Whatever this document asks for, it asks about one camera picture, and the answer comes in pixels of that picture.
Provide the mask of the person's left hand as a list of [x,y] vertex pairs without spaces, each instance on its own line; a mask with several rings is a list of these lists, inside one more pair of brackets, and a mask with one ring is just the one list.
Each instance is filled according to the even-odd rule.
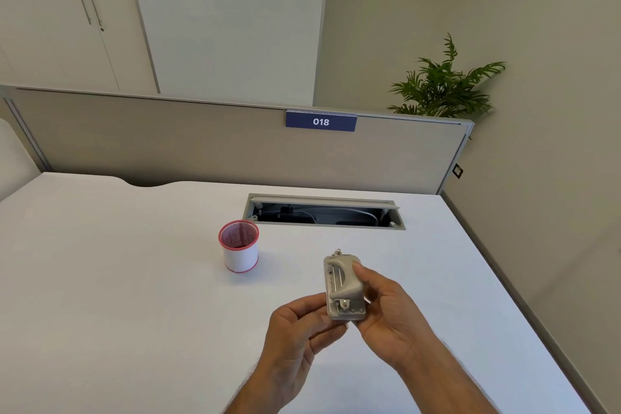
[[322,319],[311,314],[302,319],[285,319],[284,306],[271,315],[265,343],[258,364],[290,366],[292,370],[304,366],[309,371],[318,353],[309,350],[309,339],[329,329],[342,329],[342,337],[347,324],[341,321]]

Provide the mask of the person's right hand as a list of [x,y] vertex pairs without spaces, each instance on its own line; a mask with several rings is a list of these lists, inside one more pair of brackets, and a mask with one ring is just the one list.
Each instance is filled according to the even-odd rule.
[[391,280],[388,295],[365,297],[366,318],[356,327],[372,352],[396,370],[410,344],[434,332],[414,300],[396,281]]

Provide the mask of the grey metal hole punch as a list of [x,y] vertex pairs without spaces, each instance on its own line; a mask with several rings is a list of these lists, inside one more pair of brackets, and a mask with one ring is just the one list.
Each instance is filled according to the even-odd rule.
[[335,250],[323,260],[327,314],[332,321],[362,321],[366,318],[363,282],[353,270],[360,260]]

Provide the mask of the person's left forearm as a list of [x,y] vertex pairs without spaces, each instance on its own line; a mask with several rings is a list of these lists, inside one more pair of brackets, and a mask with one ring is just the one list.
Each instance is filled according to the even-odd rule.
[[257,364],[222,414],[279,414],[302,390],[308,370]]

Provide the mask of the person's right forearm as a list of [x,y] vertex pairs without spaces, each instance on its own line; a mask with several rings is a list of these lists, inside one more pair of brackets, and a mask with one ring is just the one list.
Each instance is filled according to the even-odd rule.
[[421,414],[499,414],[434,334],[414,340],[396,366]]

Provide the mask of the red and white mesh cup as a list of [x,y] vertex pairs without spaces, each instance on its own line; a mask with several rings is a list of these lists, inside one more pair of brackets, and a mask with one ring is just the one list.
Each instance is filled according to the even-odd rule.
[[257,225],[248,220],[229,222],[221,228],[218,241],[229,271],[242,274],[257,265],[259,236]]

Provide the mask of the blue label sign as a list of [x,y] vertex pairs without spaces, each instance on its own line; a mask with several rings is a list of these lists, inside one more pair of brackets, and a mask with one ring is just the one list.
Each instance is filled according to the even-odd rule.
[[358,117],[355,114],[303,112],[286,110],[285,126],[299,129],[316,129],[353,133]]

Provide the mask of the beige desk divider panel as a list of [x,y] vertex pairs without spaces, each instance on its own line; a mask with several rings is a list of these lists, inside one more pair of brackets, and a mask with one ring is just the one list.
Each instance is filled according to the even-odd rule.
[[[353,133],[285,126],[286,110],[355,114]],[[45,172],[438,195],[474,123],[0,84],[6,120]]]

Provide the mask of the green potted plant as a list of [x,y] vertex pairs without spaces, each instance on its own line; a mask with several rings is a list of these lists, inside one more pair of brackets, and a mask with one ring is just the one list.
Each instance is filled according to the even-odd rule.
[[392,84],[389,92],[400,96],[402,103],[388,106],[390,112],[477,120],[493,111],[490,95],[480,86],[503,73],[507,62],[492,62],[468,72],[456,71],[453,63],[458,51],[450,33],[444,37],[444,47],[445,58],[441,62],[420,57],[419,69],[407,71],[405,81]]

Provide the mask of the frosted glass whiteboard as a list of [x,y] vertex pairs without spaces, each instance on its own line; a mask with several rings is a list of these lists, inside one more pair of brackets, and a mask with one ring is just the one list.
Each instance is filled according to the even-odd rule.
[[159,93],[312,106],[324,0],[137,0]]

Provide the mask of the beige cabinet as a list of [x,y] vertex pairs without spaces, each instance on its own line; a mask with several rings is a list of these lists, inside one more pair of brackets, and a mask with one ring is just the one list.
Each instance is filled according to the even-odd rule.
[[0,83],[158,93],[136,0],[0,0]]

